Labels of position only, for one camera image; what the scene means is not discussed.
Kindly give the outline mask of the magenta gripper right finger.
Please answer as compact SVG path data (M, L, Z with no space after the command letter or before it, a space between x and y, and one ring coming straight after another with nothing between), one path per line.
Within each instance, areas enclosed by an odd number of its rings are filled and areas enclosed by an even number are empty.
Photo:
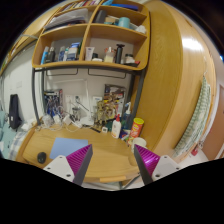
M158 156L137 144L134 145L134 156L145 185L181 169L168 155Z

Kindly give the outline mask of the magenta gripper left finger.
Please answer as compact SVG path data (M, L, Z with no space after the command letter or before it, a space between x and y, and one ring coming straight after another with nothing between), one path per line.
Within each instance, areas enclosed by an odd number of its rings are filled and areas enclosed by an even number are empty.
M57 156L44 170L81 186L92 155L92 145L87 145L68 156Z

